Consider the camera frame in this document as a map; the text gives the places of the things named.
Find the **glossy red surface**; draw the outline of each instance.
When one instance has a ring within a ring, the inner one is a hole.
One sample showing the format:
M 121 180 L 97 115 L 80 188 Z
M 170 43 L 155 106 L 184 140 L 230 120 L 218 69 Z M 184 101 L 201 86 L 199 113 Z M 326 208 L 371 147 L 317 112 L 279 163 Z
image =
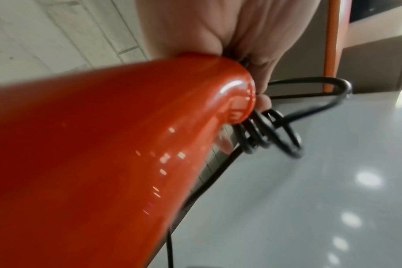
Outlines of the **glossy red surface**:
M 0 267 L 143 267 L 254 102 L 201 55 L 0 89 Z

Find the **human hand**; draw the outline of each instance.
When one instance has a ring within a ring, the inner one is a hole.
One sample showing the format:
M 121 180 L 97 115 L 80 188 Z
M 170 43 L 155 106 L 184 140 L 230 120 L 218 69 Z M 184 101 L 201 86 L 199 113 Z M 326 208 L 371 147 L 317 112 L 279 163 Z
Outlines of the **human hand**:
M 272 107 L 263 93 L 282 55 L 306 29 L 320 0 L 136 0 L 145 45 L 152 59 L 182 53 L 225 55 L 247 60 L 257 100 L 255 109 Z M 233 151 L 222 130 L 216 145 Z

